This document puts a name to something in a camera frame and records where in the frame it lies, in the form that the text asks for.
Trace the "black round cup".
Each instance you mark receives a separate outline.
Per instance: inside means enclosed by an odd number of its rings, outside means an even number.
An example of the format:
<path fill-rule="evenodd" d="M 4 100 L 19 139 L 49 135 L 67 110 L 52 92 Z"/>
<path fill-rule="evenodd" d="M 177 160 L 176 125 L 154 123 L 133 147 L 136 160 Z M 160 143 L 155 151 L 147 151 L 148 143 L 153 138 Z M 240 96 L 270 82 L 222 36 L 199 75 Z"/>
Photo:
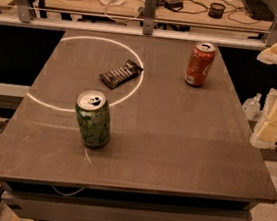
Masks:
<path fill-rule="evenodd" d="M 226 6 L 219 3 L 212 3 L 209 8 L 209 16 L 211 18 L 218 18 L 220 19 L 223 17 L 224 10 L 226 9 Z"/>

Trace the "black snack bar wrapper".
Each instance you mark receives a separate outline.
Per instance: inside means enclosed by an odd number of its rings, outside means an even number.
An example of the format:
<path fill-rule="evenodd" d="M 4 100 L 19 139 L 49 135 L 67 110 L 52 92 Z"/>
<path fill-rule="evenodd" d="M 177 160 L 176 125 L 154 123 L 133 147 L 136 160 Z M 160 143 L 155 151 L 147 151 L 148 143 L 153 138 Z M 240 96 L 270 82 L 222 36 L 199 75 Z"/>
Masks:
<path fill-rule="evenodd" d="M 117 88 L 119 85 L 138 77 L 143 72 L 143 68 L 133 62 L 132 60 L 127 60 L 123 66 L 116 67 L 109 72 L 100 74 L 101 80 L 110 89 Z"/>

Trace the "red coke can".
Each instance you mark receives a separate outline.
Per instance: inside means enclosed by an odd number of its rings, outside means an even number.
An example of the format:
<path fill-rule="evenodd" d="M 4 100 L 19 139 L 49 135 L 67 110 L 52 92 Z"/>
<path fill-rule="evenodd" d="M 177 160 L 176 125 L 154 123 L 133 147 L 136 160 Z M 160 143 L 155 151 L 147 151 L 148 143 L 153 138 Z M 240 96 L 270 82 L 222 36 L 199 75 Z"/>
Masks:
<path fill-rule="evenodd" d="M 215 45 L 197 42 L 192 50 L 185 72 L 185 82 L 191 86 L 201 87 L 206 82 L 207 74 L 215 58 Z"/>

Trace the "black keyboard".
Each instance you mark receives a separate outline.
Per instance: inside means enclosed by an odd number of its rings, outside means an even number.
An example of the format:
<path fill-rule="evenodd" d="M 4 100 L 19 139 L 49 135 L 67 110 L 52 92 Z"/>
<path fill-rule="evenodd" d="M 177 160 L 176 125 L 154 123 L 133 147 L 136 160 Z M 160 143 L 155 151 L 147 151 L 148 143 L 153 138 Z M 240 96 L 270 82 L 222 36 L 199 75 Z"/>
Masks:
<path fill-rule="evenodd" d="M 263 0 L 242 0 L 245 9 L 250 17 L 259 21 L 273 21 L 273 11 Z"/>

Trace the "clear sanitizer bottle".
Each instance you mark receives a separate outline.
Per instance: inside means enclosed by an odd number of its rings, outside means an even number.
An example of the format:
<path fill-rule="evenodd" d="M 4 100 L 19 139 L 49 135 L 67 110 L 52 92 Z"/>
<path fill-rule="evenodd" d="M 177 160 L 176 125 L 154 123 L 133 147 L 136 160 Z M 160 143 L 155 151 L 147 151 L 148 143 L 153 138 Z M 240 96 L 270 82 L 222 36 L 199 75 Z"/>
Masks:
<path fill-rule="evenodd" d="M 247 99 L 243 102 L 243 111 L 247 117 L 247 119 L 253 119 L 257 112 L 260 110 L 261 105 L 261 94 L 257 93 L 255 97 Z"/>

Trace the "wooden background desk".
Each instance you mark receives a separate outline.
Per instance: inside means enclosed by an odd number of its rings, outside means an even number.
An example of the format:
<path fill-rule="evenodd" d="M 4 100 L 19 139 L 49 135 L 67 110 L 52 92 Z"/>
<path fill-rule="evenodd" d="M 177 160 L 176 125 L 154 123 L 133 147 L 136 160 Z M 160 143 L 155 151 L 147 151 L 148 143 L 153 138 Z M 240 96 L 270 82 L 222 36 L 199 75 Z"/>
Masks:
<path fill-rule="evenodd" d="M 233 28 L 250 32 L 277 31 L 277 0 L 156 0 L 155 19 L 163 23 Z M 136 15 L 145 0 L 46 0 L 57 11 Z"/>

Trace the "metal railing frame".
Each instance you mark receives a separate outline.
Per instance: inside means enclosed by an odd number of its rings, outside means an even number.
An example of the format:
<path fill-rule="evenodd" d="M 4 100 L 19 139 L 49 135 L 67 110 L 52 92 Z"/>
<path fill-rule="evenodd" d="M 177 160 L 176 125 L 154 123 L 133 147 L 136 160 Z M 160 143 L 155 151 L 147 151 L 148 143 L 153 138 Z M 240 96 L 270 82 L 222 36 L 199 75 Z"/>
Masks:
<path fill-rule="evenodd" d="M 156 0 L 145 0 L 136 15 L 87 14 L 57 11 L 46 0 L 0 0 L 0 24 L 37 28 L 86 29 L 102 32 L 151 35 L 192 41 L 208 41 L 224 47 L 262 50 L 277 42 L 277 31 L 250 32 L 233 28 L 163 23 L 155 19 Z"/>

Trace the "black power adapter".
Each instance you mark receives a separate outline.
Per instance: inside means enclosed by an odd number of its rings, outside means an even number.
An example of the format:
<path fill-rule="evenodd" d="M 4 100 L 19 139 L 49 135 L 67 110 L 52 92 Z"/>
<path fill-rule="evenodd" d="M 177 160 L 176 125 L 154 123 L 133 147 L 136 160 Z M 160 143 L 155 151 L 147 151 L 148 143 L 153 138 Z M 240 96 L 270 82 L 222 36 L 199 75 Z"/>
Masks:
<path fill-rule="evenodd" d="M 181 0 L 166 0 L 164 7 L 169 11 L 179 12 L 184 7 L 184 3 Z"/>

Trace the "green soda can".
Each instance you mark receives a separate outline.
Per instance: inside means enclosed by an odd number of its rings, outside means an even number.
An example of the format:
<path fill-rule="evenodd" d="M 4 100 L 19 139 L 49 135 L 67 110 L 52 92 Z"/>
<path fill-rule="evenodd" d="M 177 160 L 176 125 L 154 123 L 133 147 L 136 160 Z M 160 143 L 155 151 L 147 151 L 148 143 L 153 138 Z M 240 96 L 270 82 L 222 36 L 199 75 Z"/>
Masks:
<path fill-rule="evenodd" d="M 100 148 L 110 140 L 109 104 L 104 94 L 88 90 L 76 101 L 76 117 L 82 142 L 88 148 Z"/>

